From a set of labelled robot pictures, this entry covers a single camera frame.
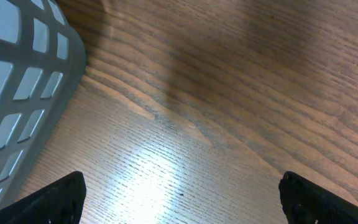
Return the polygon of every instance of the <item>laundry basket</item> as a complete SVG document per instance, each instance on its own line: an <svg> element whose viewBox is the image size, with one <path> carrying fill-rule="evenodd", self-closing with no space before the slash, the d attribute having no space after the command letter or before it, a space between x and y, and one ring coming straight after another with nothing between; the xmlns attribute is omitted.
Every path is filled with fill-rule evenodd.
<svg viewBox="0 0 358 224"><path fill-rule="evenodd" d="M0 0L0 208L15 199L85 62L55 1Z"/></svg>

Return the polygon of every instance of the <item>wooden table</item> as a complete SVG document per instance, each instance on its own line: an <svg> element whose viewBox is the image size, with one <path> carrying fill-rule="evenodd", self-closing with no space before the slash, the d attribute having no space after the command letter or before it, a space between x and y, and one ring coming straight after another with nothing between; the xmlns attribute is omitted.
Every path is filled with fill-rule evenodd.
<svg viewBox="0 0 358 224"><path fill-rule="evenodd" d="M358 205L358 0L60 0L88 66L20 197L83 223L286 223L293 170Z"/></svg>

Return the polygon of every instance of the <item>wooden surface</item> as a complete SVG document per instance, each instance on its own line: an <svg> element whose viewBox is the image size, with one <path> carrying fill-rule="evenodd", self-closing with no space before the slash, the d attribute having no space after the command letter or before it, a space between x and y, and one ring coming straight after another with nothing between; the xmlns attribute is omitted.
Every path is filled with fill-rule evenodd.
<svg viewBox="0 0 358 224"><path fill-rule="evenodd" d="M358 205L358 0L58 3L88 66L20 197L80 170L83 223L286 223L293 170Z"/></svg>

